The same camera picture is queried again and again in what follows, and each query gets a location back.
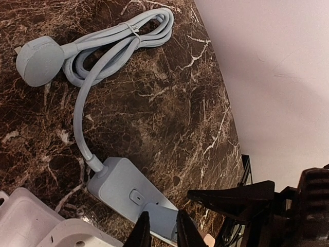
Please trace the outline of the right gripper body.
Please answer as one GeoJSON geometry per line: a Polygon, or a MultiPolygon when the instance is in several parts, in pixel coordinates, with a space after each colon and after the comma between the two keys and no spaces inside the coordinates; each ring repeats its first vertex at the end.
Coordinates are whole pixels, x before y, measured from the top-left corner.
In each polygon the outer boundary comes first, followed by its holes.
{"type": "Polygon", "coordinates": [[[328,166],[302,171],[298,187],[273,181],[187,197],[243,225],[241,246],[328,246],[328,166]]]}

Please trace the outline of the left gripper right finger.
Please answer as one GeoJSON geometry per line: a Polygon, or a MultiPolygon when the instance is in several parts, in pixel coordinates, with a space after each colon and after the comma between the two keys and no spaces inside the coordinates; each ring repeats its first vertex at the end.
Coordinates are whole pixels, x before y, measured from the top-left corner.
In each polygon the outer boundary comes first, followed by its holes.
{"type": "Polygon", "coordinates": [[[178,247],[202,247],[206,246],[192,219],[187,212],[180,209],[176,218],[177,246],[178,247]]]}

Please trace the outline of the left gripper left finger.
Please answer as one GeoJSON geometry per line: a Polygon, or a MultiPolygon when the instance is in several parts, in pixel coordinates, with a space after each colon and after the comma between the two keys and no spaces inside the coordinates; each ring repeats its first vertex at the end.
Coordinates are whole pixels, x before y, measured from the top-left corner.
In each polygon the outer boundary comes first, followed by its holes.
{"type": "Polygon", "coordinates": [[[151,243],[149,213],[143,211],[128,236],[125,247],[150,247],[151,243]]]}

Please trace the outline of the blue power strip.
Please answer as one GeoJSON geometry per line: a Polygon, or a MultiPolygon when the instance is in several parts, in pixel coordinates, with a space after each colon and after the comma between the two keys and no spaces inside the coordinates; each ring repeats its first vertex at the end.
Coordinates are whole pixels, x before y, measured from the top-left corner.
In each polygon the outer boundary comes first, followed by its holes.
{"type": "Polygon", "coordinates": [[[172,11],[160,7],[67,44],[60,45],[50,36],[42,36],[15,51],[16,69],[29,86],[46,85],[63,72],[79,88],[73,131],[79,151],[94,172],[87,184],[88,191],[131,222],[147,212],[151,234],[177,246],[177,207],[128,158],[99,159],[83,134],[83,117],[87,114],[110,121],[118,109],[117,103],[97,96],[96,86],[124,67],[136,50],[165,44],[172,35],[173,24],[172,11]]]}

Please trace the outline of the pink charger plug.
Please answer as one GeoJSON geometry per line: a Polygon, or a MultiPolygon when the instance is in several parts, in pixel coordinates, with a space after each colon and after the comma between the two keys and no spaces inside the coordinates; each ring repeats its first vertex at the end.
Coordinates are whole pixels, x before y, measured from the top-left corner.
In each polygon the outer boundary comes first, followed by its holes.
{"type": "Polygon", "coordinates": [[[214,245],[215,245],[215,238],[213,236],[211,236],[210,234],[205,234],[203,236],[203,241],[207,247],[214,247],[214,245]]]}

